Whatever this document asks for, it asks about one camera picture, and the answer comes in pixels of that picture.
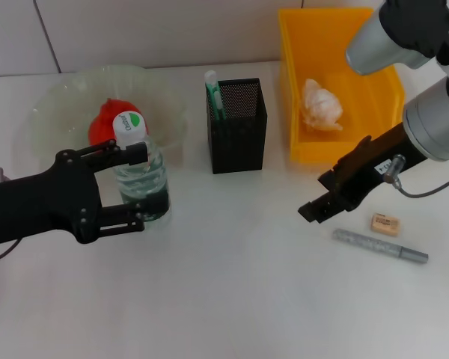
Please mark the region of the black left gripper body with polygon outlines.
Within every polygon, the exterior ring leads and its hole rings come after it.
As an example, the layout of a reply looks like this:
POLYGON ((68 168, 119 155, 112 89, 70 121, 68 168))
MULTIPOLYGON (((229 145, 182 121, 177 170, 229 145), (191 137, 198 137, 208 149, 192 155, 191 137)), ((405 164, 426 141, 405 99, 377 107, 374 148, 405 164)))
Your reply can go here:
POLYGON ((0 244, 52 230, 95 242, 102 209, 96 172, 76 151, 61 151, 43 173, 0 183, 0 244))

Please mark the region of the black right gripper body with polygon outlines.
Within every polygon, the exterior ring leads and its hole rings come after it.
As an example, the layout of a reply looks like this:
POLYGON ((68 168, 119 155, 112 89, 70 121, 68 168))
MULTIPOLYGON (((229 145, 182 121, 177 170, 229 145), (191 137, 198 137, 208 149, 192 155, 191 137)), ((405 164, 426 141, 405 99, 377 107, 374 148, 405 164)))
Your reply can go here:
POLYGON ((396 155, 405 158, 406 170, 427 159, 412 144, 401 124, 378 138, 367 136, 324 173, 319 182, 328 193, 321 196, 319 202, 325 206, 359 206, 372 190, 383 183, 383 175, 376 168, 396 155))

